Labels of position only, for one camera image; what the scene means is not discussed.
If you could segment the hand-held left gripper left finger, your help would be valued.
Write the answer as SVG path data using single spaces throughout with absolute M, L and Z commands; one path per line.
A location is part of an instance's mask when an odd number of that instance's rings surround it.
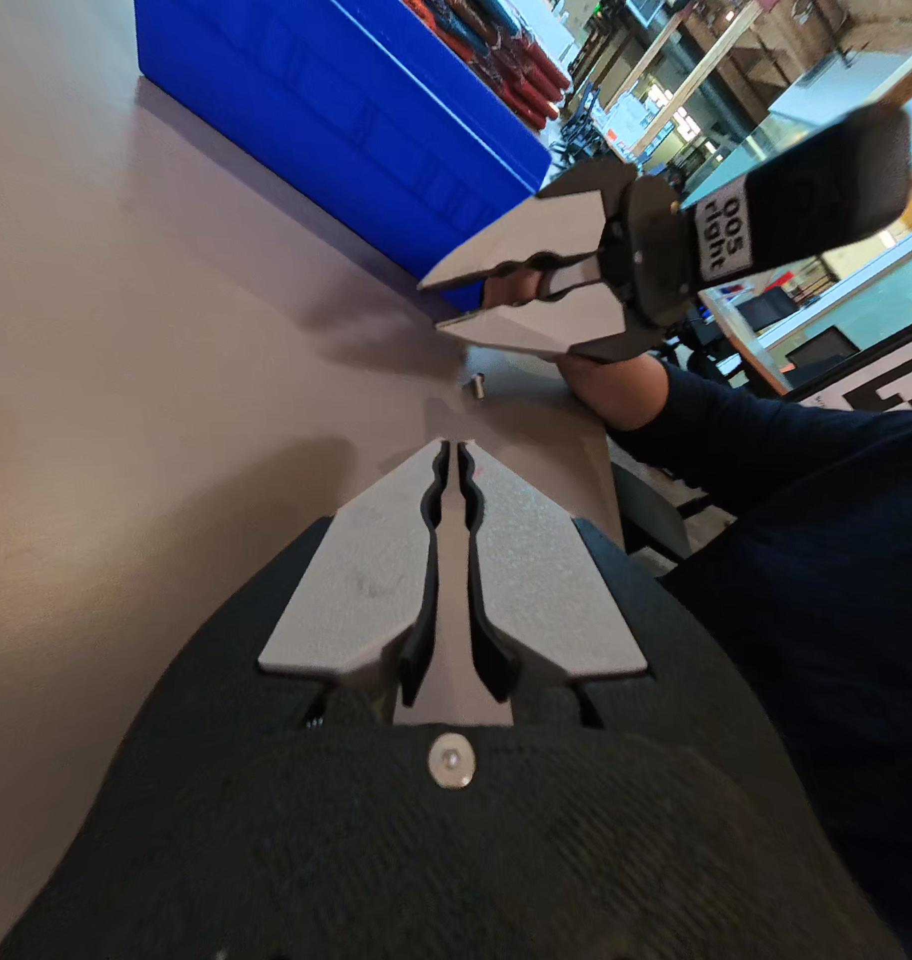
M 436 645 L 449 458 L 449 441 L 432 440 L 330 518 L 259 654 L 264 672 L 414 705 Z

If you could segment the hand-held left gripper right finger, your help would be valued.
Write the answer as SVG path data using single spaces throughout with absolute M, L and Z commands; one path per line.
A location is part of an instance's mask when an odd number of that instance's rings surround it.
M 647 661 L 576 519 L 473 441 L 458 445 L 475 670 L 498 703 L 640 676 Z

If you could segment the blue plastic bin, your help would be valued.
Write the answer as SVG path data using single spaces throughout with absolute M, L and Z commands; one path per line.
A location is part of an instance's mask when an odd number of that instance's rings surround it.
M 283 208 L 439 318 L 417 282 L 528 198 L 539 138 L 404 2 L 137 1 L 145 80 L 302 194 Z

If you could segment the black white marker sign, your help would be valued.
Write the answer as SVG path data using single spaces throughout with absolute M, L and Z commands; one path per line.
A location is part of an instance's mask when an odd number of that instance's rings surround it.
M 912 410 L 912 323 L 791 390 L 783 401 L 870 413 Z

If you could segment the stack of folded cloths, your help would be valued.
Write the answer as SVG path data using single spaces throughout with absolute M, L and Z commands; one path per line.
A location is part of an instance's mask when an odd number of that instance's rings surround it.
M 571 78 L 547 54 L 522 16 L 503 1 L 404 1 L 533 133 L 558 120 Z

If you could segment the person's office chair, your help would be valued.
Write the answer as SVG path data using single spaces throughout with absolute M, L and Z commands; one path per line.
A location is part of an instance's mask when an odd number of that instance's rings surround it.
M 726 532 L 735 516 L 702 490 L 638 465 L 611 460 L 623 537 L 629 556 L 648 552 L 653 565 L 677 567 Z

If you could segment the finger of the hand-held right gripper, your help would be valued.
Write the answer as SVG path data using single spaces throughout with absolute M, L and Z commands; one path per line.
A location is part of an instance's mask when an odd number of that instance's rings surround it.
M 557 300 L 535 298 L 536 287 L 535 277 L 490 277 L 480 309 L 437 324 L 436 332 L 473 347 L 546 359 L 626 333 L 623 306 L 606 283 L 578 286 Z
M 543 256 L 585 256 L 598 248 L 604 227 L 605 204 L 598 190 L 533 196 L 454 248 L 425 274 L 418 289 L 462 287 Z

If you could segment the person's right forearm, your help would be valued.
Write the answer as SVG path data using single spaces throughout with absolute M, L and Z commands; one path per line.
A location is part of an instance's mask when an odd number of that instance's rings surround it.
M 654 419 L 634 430 L 607 429 L 637 461 L 768 526 L 912 522 L 912 411 L 760 399 L 672 367 L 662 371 L 668 397 Z

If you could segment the person's right hand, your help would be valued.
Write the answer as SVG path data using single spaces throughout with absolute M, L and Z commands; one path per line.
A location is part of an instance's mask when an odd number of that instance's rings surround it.
M 613 430 L 642 428 L 666 406 L 669 376 L 651 354 L 612 364 L 565 354 L 555 364 L 574 397 Z

